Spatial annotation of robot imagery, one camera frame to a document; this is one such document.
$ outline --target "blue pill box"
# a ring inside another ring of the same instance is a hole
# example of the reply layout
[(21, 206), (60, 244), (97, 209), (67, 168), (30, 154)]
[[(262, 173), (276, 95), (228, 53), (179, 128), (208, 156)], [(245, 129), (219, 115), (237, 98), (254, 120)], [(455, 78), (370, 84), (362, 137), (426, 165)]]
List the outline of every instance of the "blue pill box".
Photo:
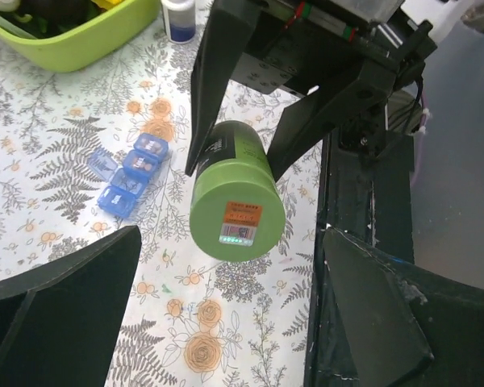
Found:
[(95, 150), (88, 159), (88, 167), (102, 181), (109, 181), (118, 168), (118, 164), (105, 149)]
[(142, 181), (149, 181), (160, 168), (160, 162), (157, 158), (133, 149), (123, 160), (123, 168), (128, 175)]
[(137, 179), (134, 175), (127, 174), (124, 168), (116, 171), (113, 179), (111, 179), (111, 185), (134, 195), (135, 198), (142, 196), (147, 188), (147, 184), (146, 181)]
[(135, 208), (136, 198), (133, 194), (110, 185), (102, 192), (97, 203), (106, 212), (126, 219)]
[(162, 163), (169, 152), (169, 143), (149, 133), (142, 133), (135, 142), (134, 148)]

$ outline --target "table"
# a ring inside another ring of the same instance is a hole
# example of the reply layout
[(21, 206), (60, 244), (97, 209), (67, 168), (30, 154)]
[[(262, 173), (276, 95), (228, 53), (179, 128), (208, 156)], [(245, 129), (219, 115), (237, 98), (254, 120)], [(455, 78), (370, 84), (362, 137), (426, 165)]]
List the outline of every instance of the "table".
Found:
[[(207, 14), (199, 1), (199, 30)], [(106, 385), (299, 387), (320, 151), (279, 181), (286, 232), (268, 255), (229, 264), (202, 253), (188, 227), (194, 180), (183, 173), (198, 42), (171, 44), (158, 19), (71, 74), (40, 70), (0, 42), (0, 280), (135, 223), (140, 266)], [(249, 123), (268, 144), (293, 101), (230, 84), (219, 119)], [(86, 155), (102, 146), (122, 160), (141, 132), (168, 140), (171, 157), (133, 219), (119, 221), (97, 208), (106, 183)], [(157, 357), (146, 356), (148, 346)]]

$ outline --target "small white bottle with blue label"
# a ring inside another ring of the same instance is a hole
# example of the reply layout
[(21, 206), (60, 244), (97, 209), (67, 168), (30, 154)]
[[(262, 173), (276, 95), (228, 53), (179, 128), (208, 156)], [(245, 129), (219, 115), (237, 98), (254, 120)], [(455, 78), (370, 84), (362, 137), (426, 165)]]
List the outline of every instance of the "small white bottle with blue label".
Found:
[(173, 43), (184, 44), (195, 36), (195, 0), (161, 0), (165, 32)]

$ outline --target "black label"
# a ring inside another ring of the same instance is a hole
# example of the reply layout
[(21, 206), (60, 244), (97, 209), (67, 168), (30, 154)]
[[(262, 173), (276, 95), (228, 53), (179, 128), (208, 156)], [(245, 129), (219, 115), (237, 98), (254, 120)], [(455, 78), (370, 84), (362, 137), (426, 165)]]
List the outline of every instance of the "black label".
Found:
[(205, 151), (199, 157), (196, 179), (213, 164), (235, 158), (235, 136), (233, 131), (214, 131), (207, 141)]

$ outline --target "orange sticker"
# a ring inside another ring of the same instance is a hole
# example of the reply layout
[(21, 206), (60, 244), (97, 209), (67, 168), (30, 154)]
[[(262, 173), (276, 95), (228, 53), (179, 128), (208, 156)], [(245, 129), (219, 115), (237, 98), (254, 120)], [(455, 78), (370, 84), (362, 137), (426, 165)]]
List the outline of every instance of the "orange sticker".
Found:
[(224, 212), (224, 223), (258, 227), (264, 207), (254, 204), (228, 202)]

